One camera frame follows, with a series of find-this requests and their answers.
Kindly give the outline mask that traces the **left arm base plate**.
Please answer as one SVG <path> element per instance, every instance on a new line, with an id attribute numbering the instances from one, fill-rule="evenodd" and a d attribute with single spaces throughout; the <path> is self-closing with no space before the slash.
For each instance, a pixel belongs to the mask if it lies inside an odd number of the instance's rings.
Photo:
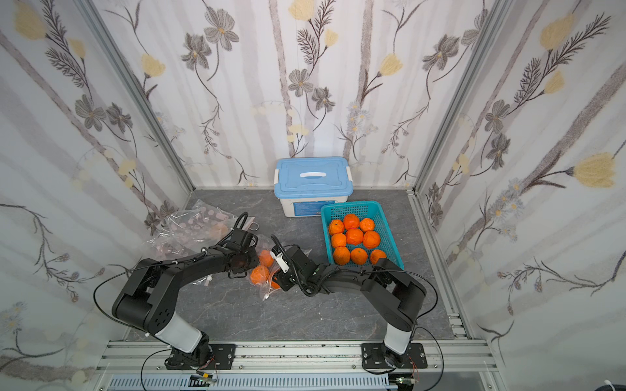
<path id="1" fill-rule="evenodd" d="M 168 370 L 230 370 L 236 347 L 235 344 L 200 344 L 192 353 L 173 348 L 165 366 Z"/>

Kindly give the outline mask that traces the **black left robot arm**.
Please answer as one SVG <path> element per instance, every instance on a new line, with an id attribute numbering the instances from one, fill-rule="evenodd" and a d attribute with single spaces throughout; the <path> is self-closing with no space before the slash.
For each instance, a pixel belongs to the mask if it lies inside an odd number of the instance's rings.
<path id="1" fill-rule="evenodd" d="M 106 316 L 166 343 L 173 353 L 207 361 L 208 336 L 176 312 L 179 293 L 209 275 L 225 273 L 230 279 L 244 278 L 259 265 L 258 237 L 245 229 L 248 216 L 246 212 L 241 214 L 226 236 L 196 254 L 163 262 L 141 260 Z"/>

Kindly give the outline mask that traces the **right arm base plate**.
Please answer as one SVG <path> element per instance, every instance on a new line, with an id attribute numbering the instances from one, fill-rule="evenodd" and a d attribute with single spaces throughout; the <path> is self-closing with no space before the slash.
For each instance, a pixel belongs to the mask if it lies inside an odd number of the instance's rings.
<path id="1" fill-rule="evenodd" d="M 362 367 L 368 371 L 389 371 L 391 369 L 426 369 L 428 367 L 422 344 L 410 343 L 407 350 L 398 354 L 382 342 L 360 345 Z"/>

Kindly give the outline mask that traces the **clear zip-top bag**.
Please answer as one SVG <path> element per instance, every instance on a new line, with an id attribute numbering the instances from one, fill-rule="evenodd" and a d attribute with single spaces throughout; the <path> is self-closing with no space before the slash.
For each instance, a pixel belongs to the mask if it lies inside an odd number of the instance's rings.
<path id="1" fill-rule="evenodd" d="M 274 245 L 275 244 L 269 237 L 263 235 L 258 236 L 255 251 L 259 259 L 259 264 L 249 272 L 247 277 L 250 284 L 258 291 L 259 298 L 262 301 L 266 301 L 273 293 L 282 292 L 278 283 L 272 280 L 273 275 L 275 275 L 277 271 L 281 271 L 280 266 L 271 254 Z"/>
<path id="2" fill-rule="evenodd" d="M 198 253 L 223 239 L 235 221 L 235 215 L 202 200 L 185 210 L 164 203 L 144 221 L 150 238 L 141 247 L 142 255 L 163 261 Z"/>

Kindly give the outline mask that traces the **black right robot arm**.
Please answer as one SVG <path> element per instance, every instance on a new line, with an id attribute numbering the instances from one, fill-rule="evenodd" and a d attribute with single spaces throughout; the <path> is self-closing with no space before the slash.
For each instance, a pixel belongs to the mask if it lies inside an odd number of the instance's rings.
<path id="1" fill-rule="evenodd" d="M 385 257 L 360 269 L 316 263 L 296 244 L 284 246 L 274 235 L 271 239 L 272 258 L 280 267 L 272 282 L 282 290 L 297 287 L 307 297 L 359 293 L 386 321 L 383 342 L 362 345 L 362 368 L 366 372 L 386 375 L 425 367 L 426 361 L 418 357 L 421 352 L 412 340 L 418 320 L 439 304 L 440 295 L 433 283 Z"/>

